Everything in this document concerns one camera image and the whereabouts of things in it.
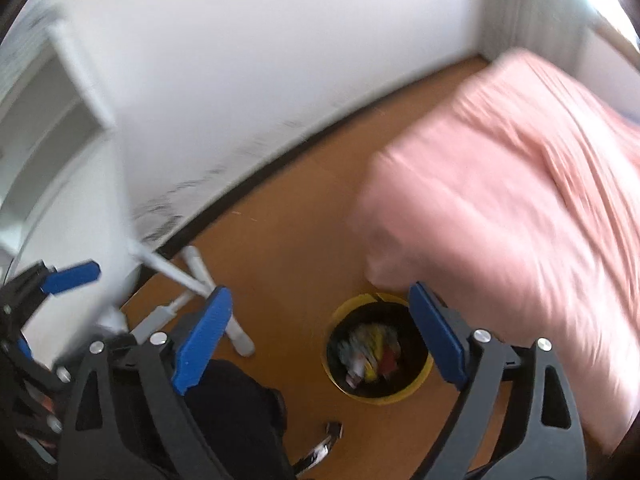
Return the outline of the white desk leg frame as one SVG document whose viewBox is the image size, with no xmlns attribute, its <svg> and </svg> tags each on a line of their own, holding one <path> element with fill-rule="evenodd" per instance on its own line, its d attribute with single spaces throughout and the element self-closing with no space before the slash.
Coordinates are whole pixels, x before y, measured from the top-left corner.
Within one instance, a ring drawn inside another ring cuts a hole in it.
<svg viewBox="0 0 640 480">
<path fill-rule="evenodd" d="M 128 328 L 126 316 L 121 310 L 115 307 L 106 308 L 98 318 L 96 325 L 106 330 L 107 333 L 121 334 L 130 331 L 134 334 L 137 342 L 145 341 L 172 321 L 179 310 L 195 296 L 206 298 L 214 291 L 216 284 L 210 276 L 200 252 L 194 246 L 186 246 L 180 252 L 189 272 L 179 269 L 158 252 L 152 252 L 151 249 L 135 240 L 130 240 L 128 250 L 134 258 L 179 284 L 183 288 L 183 292 L 170 304 L 156 307 L 132 330 Z"/>
</svg>

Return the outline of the pink bed blanket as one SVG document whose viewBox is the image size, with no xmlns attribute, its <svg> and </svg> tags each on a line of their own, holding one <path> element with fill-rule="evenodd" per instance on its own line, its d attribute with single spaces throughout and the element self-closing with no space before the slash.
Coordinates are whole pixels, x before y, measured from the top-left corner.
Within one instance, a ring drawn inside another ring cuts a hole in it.
<svg viewBox="0 0 640 480">
<path fill-rule="evenodd" d="M 603 451 L 639 411 L 639 128 L 501 55 L 379 151 L 352 229 L 370 283 L 423 282 L 509 344 L 547 338 Z"/>
</svg>

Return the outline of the trash inside bin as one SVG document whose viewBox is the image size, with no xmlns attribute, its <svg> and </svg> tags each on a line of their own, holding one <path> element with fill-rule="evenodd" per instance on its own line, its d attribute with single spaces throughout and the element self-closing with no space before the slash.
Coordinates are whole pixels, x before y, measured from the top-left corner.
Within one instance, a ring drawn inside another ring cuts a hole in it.
<svg viewBox="0 0 640 480">
<path fill-rule="evenodd" d="M 393 327 L 364 324 L 337 345 L 337 354 L 346 367 L 346 384 L 356 389 L 362 382 L 372 384 L 395 374 L 399 370 L 401 348 Z"/>
</svg>

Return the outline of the grey window curtain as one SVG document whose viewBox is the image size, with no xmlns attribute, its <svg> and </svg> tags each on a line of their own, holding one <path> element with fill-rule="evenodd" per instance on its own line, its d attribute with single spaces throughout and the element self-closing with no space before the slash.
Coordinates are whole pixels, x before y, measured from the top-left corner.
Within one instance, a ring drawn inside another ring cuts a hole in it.
<svg viewBox="0 0 640 480">
<path fill-rule="evenodd" d="M 483 0 L 480 55 L 523 48 L 575 73 L 593 10 L 587 0 Z"/>
</svg>

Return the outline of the black round trash bin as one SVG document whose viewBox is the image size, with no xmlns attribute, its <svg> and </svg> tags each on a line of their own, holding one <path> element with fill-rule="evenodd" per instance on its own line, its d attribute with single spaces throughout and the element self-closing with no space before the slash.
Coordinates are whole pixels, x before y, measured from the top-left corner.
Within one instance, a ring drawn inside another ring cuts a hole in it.
<svg viewBox="0 0 640 480">
<path fill-rule="evenodd" d="M 368 292 L 333 313 L 323 367 L 346 396 L 373 405 L 399 402 L 422 386 L 433 365 L 406 300 Z"/>
</svg>

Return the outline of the grey desk shelf unit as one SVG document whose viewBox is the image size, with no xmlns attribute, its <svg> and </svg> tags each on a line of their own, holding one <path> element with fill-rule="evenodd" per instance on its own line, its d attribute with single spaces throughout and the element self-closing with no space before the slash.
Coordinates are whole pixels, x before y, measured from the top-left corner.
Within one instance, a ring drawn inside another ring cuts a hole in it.
<svg viewBox="0 0 640 480">
<path fill-rule="evenodd" d="M 117 306 L 131 237 L 113 114 L 62 15 L 37 6 L 1 44 L 1 278 L 86 260 L 101 276 L 47 300 L 24 328 L 32 350 L 60 350 Z"/>
</svg>

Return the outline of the chrome chair base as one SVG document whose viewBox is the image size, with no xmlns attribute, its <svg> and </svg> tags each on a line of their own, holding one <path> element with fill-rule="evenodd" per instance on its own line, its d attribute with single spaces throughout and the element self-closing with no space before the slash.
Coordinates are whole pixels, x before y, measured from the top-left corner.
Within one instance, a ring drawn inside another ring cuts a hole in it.
<svg viewBox="0 0 640 480">
<path fill-rule="evenodd" d="M 332 420 L 326 424 L 326 435 L 304 457 L 298 460 L 292 469 L 297 478 L 306 474 L 322 463 L 331 453 L 334 446 L 343 437 L 344 426 L 341 422 Z"/>
</svg>

